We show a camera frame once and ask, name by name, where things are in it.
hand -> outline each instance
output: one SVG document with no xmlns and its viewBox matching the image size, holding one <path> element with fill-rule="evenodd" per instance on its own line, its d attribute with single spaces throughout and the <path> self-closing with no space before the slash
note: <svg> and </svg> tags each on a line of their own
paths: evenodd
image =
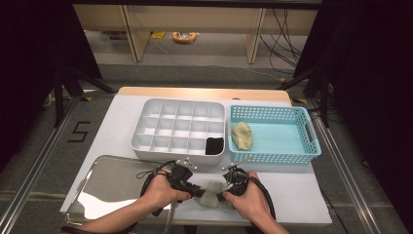
<svg viewBox="0 0 413 234">
<path fill-rule="evenodd" d="M 248 175 L 259 179 L 257 173 L 251 172 Z M 288 233 L 273 219 L 264 194 L 254 182 L 248 182 L 246 192 L 240 197 L 230 192 L 224 192 L 223 195 L 243 218 L 254 223 L 262 232 L 266 234 Z"/>
<path fill-rule="evenodd" d="M 248 175 L 259 179 L 255 172 L 250 172 Z M 230 202 L 240 215 L 249 221 L 254 222 L 256 217 L 262 215 L 271 215 L 264 194 L 252 181 L 248 182 L 246 192 L 240 197 L 230 192 L 224 192 L 223 195 L 225 200 Z"/>
<path fill-rule="evenodd" d="M 155 212 L 157 209 L 163 208 L 175 201 L 191 199 L 191 194 L 171 188 L 165 173 L 158 172 L 140 199 L 147 200 L 153 207 L 153 212 Z"/>
</svg>

blue plastic basket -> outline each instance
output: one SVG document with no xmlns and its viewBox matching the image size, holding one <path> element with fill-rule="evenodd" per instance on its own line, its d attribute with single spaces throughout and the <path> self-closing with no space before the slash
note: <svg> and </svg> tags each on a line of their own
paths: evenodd
<svg viewBox="0 0 413 234">
<path fill-rule="evenodd" d="M 305 108 L 231 105 L 229 112 L 229 133 L 240 122 L 247 123 L 252 131 L 248 150 L 239 150 L 229 134 L 232 162 L 252 157 L 249 163 L 308 164 L 321 154 Z"/>
</svg>

finger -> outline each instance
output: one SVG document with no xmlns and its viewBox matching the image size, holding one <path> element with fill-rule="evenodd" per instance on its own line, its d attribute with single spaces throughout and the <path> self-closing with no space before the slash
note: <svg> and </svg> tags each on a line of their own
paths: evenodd
<svg viewBox="0 0 413 234">
<path fill-rule="evenodd" d="M 248 172 L 248 175 L 259 180 L 258 174 L 256 172 Z"/>
<path fill-rule="evenodd" d="M 237 198 L 234 194 L 226 191 L 222 195 L 224 196 L 225 200 L 227 200 L 227 202 L 231 204 L 233 204 L 235 199 Z"/>
<path fill-rule="evenodd" d="M 176 197 L 178 201 L 185 201 L 191 199 L 192 196 L 188 192 L 176 190 Z"/>
</svg>

tray compartment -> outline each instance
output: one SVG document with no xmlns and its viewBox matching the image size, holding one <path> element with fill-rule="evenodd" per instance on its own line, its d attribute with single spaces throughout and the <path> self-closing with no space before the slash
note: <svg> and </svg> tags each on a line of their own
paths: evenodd
<svg viewBox="0 0 413 234">
<path fill-rule="evenodd" d="M 159 119 L 155 129 L 155 136 L 171 136 L 173 119 Z"/>
<path fill-rule="evenodd" d="M 192 121 L 190 138 L 207 138 L 207 122 L 206 121 Z"/>
<path fill-rule="evenodd" d="M 173 137 L 188 137 L 191 128 L 191 121 L 189 120 L 175 120 L 172 136 Z"/>
<path fill-rule="evenodd" d="M 189 157 L 194 164 L 217 165 L 222 152 L 206 155 L 207 138 L 224 138 L 225 107 L 218 102 L 148 99 L 136 123 L 131 147 L 138 158 L 166 161 Z"/>
<path fill-rule="evenodd" d="M 233 162 L 253 156 L 250 163 L 307 164 L 321 154 L 305 108 L 232 105 L 229 131 L 240 122 L 251 128 L 252 146 L 239 150 L 228 136 Z"/>
</svg>

human hand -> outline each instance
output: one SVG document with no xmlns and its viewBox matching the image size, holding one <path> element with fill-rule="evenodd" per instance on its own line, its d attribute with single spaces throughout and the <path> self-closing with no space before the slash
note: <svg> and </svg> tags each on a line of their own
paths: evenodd
<svg viewBox="0 0 413 234">
<path fill-rule="evenodd" d="M 158 172 L 140 199 L 146 200 L 155 212 L 173 202 L 191 199 L 191 194 L 171 188 L 165 172 Z"/>
<path fill-rule="evenodd" d="M 259 179 L 255 172 L 249 172 L 248 175 Z M 225 200 L 231 203 L 240 215 L 249 221 L 255 223 L 260 217 L 271 215 L 264 194 L 252 181 L 248 182 L 246 192 L 240 197 L 230 192 L 224 192 L 223 195 Z"/>
</svg>

